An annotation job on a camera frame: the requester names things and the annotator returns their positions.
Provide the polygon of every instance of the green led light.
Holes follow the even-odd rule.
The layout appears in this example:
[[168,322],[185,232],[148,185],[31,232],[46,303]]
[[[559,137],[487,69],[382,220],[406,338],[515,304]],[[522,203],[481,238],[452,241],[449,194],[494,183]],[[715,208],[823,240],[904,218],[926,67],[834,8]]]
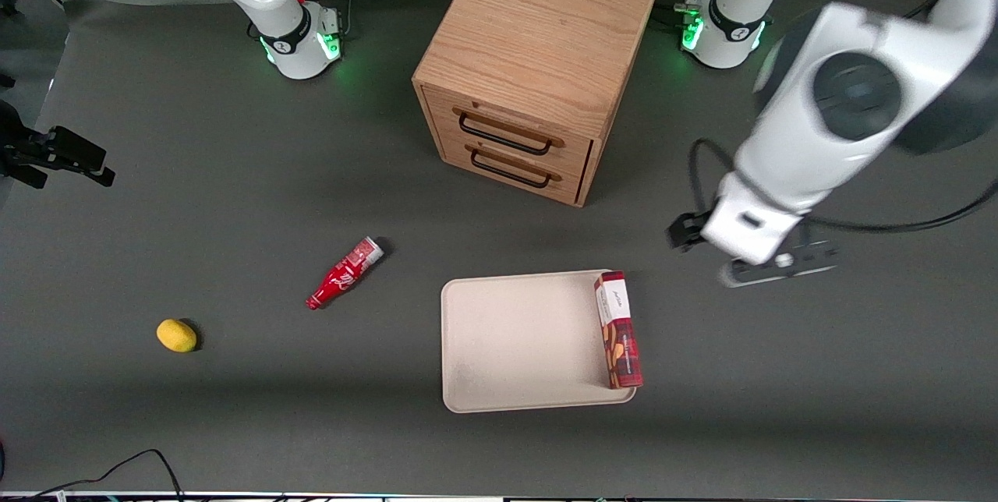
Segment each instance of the green led light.
[[318,44],[321,44],[322,51],[325,52],[325,57],[329,58],[329,61],[332,62],[334,59],[339,58],[338,37],[332,36],[332,34],[315,33],[315,40],[318,40]]
[[699,41],[699,34],[703,31],[703,19],[696,18],[694,22],[687,25],[683,30],[683,48],[692,51],[696,48],[696,41]]
[[753,41],[752,43],[752,50],[755,50],[756,48],[759,47],[759,41],[763,39],[763,29],[766,29],[765,20],[763,20],[763,22],[759,25],[759,32],[756,33],[756,41]]
[[264,46],[264,50],[267,51],[267,61],[274,64],[274,56],[271,54],[271,49],[267,47],[267,43],[264,41],[264,37],[260,37],[260,44]]

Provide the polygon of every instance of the wooden drawer cabinet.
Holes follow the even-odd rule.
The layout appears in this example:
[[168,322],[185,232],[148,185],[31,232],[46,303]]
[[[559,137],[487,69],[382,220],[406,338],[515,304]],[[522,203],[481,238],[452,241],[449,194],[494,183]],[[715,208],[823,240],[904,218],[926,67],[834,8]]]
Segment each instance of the wooden drawer cabinet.
[[655,0],[454,0],[413,84],[443,161],[583,206]]

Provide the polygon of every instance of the lemon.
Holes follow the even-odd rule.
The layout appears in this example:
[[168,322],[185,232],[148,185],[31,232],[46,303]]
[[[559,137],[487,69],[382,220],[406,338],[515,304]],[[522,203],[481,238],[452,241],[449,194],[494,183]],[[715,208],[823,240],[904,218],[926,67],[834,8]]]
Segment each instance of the lemon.
[[156,328],[156,338],[173,352],[190,352],[197,346],[197,335],[184,321],[164,320]]

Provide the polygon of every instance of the beige tray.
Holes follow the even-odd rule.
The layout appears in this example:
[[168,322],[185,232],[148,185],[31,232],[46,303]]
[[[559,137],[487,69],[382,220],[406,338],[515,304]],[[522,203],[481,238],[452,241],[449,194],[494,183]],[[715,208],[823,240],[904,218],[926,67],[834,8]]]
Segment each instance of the beige tray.
[[454,412],[622,403],[596,313],[606,270],[449,281],[440,293],[443,402]]

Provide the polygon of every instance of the black cable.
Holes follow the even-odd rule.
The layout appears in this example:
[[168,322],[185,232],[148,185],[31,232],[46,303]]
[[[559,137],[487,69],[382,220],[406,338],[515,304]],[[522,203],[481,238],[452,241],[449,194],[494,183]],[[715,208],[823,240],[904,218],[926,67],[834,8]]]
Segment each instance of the black cable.
[[[700,147],[706,147],[708,150],[712,151],[716,155],[717,160],[724,165],[728,171],[734,171],[734,162],[731,160],[730,154],[724,150],[723,147],[719,146],[717,142],[713,140],[701,137],[701,139],[696,140],[689,147],[688,154],[688,169],[689,169],[689,186],[692,189],[692,198],[696,206],[696,212],[698,214],[705,214],[708,210],[706,207],[706,201],[703,199],[703,191],[701,182],[699,182],[699,164],[698,164],[698,150]],[[839,219],[828,219],[825,217],[812,217],[808,215],[805,217],[808,221],[811,221],[815,225],[821,225],[824,228],[838,229],[842,232],[859,232],[859,233],[910,233],[910,232],[923,232],[926,229],[941,228],[941,226],[952,224],[952,222],[959,221],[968,215],[973,214],[977,210],[981,210],[986,204],[993,200],[995,196],[998,196],[998,179],[991,181],[991,185],[984,190],[981,196],[977,197],[977,200],[972,201],[972,203],[967,204],[967,206],[960,208],[960,210],[952,211],[950,214],[940,215],[940,217],[934,219],[928,219],[927,221],[914,221],[911,224],[859,224],[855,221],[839,221]]]
[[731,160],[731,156],[727,154],[720,144],[714,142],[714,140],[709,140],[706,137],[701,137],[701,139],[696,140],[689,147],[689,155],[687,157],[688,169],[689,169],[689,187],[692,189],[692,199],[696,207],[696,212],[698,214],[705,214],[708,208],[706,208],[706,201],[703,199],[703,189],[699,184],[699,162],[698,154],[699,148],[706,147],[708,150],[712,151],[714,157],[720,161],[724,168],[728,171],[734,171],[734,161]]
[[182,495],[181,484],[179,484],[179,481],[177,480],[177,475],[174,474],[174,469],[172,469],[172,467],[170,466],[170,463],[168,463],[168,461],[167,461],[167,458],[164,457],[163,452],[160,452],[159,449],[146,449],[146,450],[140,451],[139,453],[136,453],[132,457],[129,457],[128,459],[126,459],[126,460],[118,463],[114,467],[111,467],[110,469],[107,470],[106,473],[104,473],[103,475],[101,475],[99,478],[96,478],[96,479],[82,479],[82,480],[78,480],[78,481],[68,482],[66,484],[61,484],[59,486],[54,486],[52,488],[43,490],[43,491],[39,492],[38,494],[36,494],[34,496],[31,496],[29,498],[22,498],[22,499],[20,499],[19,502],[38,502],[40,499],[44,498],[47,494],[51,494],[53,492],[57,492],[57,491],[60,491],[60,490],[65,490],[67,488],[70,488],[70,487],[73,487],[73,486],[77,486],[77,485],[81,485],[81,484],[99,483],[100,481],[103,481],[104,479],[106,479],[109,476],[111,476],[112,473],[114,473],[115,471],[117,471],[121,466],[125,465],[125,463],[130,463],[130,462],[132,462],[132,460],[138,459],[139,457],[142,457],[143,455],[145,455],[147,453],[154,453],[154,454],[156,454],[157,457],[160,458],[160,461],[163,462],[163,466],[167,468],[167,473],[170,474],[170,482],[172,483],[172,486],[174,486],[174,492],[177,493],[177,500],[178,500],[178,502],[184,502],[184,496]]
[[669,20],[659,19],[658,16],[655,15],[648,15],[648,19],[659,23],[659,25],[662,25],[663,27],[670,27],[670,29],[677,29],[679,27],[676,23],[670,23]]
[[929,219],[929,221],[916,221],[912,224],[856,224],[852,221],[838,221],[837,219],[826,219],[824,217],[810,217],[809,221],[813,224],[826,226],[826,228],[839,229],[843,232],[860,232],[860,233],[912,233],[912,232],[923,232],[926,229],[941,228],[946,224],[952,224],[952,222],[959,221],[968,215],[973,214],[980,208],[986,206],[988,201],[994,199],[995,194],[998,194],[998,179],[991,181],[991,186],[988,186],[987,190],[981,196],[977,197],[977,200],[972,201],[972,203],[967,204],[967,206],[960,208],[960,210],[952,211],[950,214],[940,215],[935,219]]
[[350,34],[350,23],[353,22],[353,0],[346,0],[346,24],[343,26],[343,36]]
[[936,0],[925,0],[918,4],[918,7],[913,8],[911,11],[906,12],[903,16],[905,19],[914,19],[916,16],[921,15],[923,12],[928,11]]

